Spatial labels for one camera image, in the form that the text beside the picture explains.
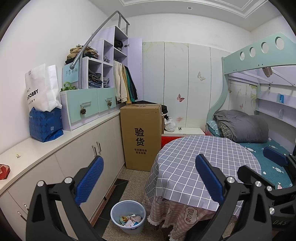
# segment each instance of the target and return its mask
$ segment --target round table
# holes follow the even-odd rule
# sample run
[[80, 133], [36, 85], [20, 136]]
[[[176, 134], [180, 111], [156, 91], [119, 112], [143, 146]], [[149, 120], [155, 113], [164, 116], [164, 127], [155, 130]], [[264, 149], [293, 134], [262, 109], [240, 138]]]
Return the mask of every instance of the round table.
[[[228, 138], [189, 136], [166, 144], [151, 168], [143, 203], [151, 209], [148, 221], [157, 225], [166, 220], [166, 225], [170, 223], [174, 226], [172, 235], [176, 232], [175, 236], [180, 236], [184, 230], [186, 233], [204, 216], [213, 215], [219, 206], [211, 199], [195, 168], [195, 157], [201, 153], [212, 166], [219, 167], [225, 176], [233, 176], [238, 182], [237, 170], [240, 166], [247, 165], [261, 174], [256, 157]], [[242, 201], [237, 203], [234, 215], [238, 216], [241, 204]]]

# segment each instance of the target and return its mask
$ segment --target mint green drawer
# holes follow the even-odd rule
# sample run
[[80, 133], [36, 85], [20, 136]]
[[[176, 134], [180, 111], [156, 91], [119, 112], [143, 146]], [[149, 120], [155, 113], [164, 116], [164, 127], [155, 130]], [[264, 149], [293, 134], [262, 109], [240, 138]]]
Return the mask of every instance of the mint green drawer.
[[[115, 88], [101, 88], [98, 91], [99, 112], [116, 107]], [[108, 106], [107, 101], [110, 98], [112, 106]]]
[[[80, 105], [86, 109], [86, 114], [81, 115]], [[98, 94], [96, 89], [80, 89], [67, 92], [67, 105], [71, 123], [80, 121], [85, 117], [99, 112]]]

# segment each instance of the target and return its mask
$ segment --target ceiling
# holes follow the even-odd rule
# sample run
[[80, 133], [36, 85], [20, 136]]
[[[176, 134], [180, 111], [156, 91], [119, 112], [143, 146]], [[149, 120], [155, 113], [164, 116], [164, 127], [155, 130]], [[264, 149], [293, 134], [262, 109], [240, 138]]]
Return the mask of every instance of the ceiling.
[[219, 19], [248, 31], [281, 15], [268, 0], [90, 0], [106, 15], [124, 17], [152, 13], [183, 13]]

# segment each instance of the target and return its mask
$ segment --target gray railing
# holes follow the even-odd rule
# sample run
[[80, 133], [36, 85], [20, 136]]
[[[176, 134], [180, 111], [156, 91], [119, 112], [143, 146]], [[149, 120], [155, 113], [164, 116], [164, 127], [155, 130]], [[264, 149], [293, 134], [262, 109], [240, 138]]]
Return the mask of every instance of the gray railing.
[[92, 39], [96, 36], [96, 34], [104, 27], [104, 25], [116, 14], [119, 14], [118, 19], [118, 27], [120, 28], [121, 19], [123, 19], [126, 22], [126, 35], [128, 34], [128, 26], [130, 25], [129, 22], [125, 19], [124, 16], [119, 11], [115, 11], [110, 17], [106, 19], [105, 22], [102, 23], [102, 25], [93, 33], [93, 35], [88, 39], [88, 41], [85, 43], [85, 45], [82, 47], [82, 49], [77, 54], [76, 58], [74, 59], [73, 63], [70, 65], [70, 69], [74, 69], [75, 65], [79, 61], [79, 69], [78, 69], [78, 88], [82, 88], [82, 58], [83, 58], [83, 52], [86, 49], [86, 47], [89, 45], [89, 43], [92, 41]]

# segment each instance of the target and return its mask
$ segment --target white sweater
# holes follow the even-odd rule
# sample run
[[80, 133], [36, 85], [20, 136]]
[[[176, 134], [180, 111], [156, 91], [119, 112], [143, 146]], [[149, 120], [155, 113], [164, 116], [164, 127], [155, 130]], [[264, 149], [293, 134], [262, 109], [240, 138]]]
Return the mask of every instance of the white sweater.
[[116, 89], [116, 99], [118, 101], [121, 100], [121, 102], [126, 102], [128, 100], [128, 93], [122, 75], [122, 64], [115, 60], [113, 65], [113, 72], [114, 84]]

